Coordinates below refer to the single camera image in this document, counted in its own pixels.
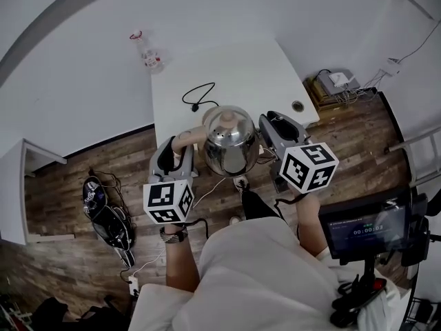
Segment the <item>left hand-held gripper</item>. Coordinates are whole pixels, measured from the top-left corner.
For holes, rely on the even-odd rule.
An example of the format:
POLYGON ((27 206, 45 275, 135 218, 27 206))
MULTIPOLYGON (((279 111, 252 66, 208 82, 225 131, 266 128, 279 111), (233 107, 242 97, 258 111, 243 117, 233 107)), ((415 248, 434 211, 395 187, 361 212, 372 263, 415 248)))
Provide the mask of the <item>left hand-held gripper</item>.
POLYGON ((155 224, 185 223, 194 202, 194 146, 184 147, 175 161, 173 139, 162 143, 150 159, 143 186, 143 209, 155 224))

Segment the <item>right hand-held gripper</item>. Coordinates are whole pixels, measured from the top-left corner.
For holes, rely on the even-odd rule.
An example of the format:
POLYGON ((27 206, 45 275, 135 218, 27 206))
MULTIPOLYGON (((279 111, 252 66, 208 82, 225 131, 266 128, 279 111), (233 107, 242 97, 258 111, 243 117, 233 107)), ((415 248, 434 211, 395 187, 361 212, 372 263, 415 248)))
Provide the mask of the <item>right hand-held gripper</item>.
POLYGON ((258 125, 275 156, 270 177, 278 193, 292 186, 307 194, 329 185, 339 160, 326 143, 314 143, 301 124, 279 112, 261 114, 258 125))

